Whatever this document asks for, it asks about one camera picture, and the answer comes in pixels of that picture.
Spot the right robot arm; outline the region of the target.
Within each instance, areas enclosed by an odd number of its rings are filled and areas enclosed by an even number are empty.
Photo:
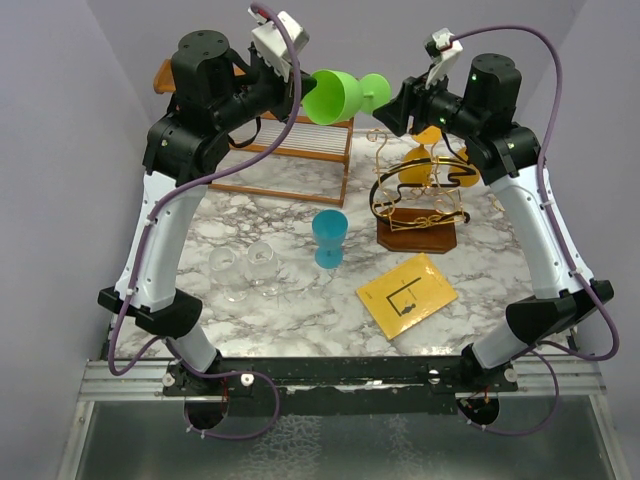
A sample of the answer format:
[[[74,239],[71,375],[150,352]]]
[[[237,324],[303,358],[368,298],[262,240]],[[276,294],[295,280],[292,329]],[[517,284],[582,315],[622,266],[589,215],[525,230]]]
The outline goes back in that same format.
[[[476,56],[465,92],[448,90],[454,56],[441,53],[429,70],[404,80],[399,94],[374,110],[393,134],[420,133],[433,126],[465,143],[470,163],[501,203],[525,255],[532,296],[506,308],[506,320],[462,351],[461,383],[481,391],[495,369],[547,337],[576,326],[598,304],[612,299],[607,280],[586,266],[553,203],[535,133],[513,119],[521,73],[512,59],[494,53]]]

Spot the green plastic wine glass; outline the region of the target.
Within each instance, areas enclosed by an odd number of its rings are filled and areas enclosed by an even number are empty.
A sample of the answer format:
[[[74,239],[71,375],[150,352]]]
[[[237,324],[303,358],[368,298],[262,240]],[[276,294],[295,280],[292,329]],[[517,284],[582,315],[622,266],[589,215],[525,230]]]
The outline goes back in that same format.
[[[317,125],[347,121],[359,112],[371,115],[391,99],[391,85],[378,73],[357,79],[346,72],[324,69],[312,77],[316,86],[303,97],[301,105]]]

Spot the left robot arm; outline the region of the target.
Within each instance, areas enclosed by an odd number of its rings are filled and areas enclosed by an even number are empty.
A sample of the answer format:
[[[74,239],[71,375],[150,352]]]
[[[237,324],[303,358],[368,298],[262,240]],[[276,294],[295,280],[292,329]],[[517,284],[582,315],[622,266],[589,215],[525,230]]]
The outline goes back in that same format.
[[[279,31],[268,23],[252,32],[244,62],[220,32],[184,36],[170,60],[175,85],[166,114],[148,132],[143,201],[125,268],[98,303],[118,318],[134,318],[168,341],[189,364],[186,382],[206,395],[220,385],[219,351],[199,324],[203,304],[176,288],[176,274],[193,215],[216,168],[229,153],[231,134],[269,112],[293,126],[302,97],[316,82],[293,54],[308,43],[305,30]]]

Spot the blue plastic wine glass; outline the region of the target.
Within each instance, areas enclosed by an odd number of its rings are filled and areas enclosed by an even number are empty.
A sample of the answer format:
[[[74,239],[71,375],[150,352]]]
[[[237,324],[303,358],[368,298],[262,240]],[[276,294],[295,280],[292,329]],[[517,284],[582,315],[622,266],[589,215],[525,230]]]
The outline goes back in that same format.
[[[347,217],[337,210],[324,210],[313,218],[312,234],[317,244],[315,261],[320,267],[334,269],[342,263],[347,229]]]

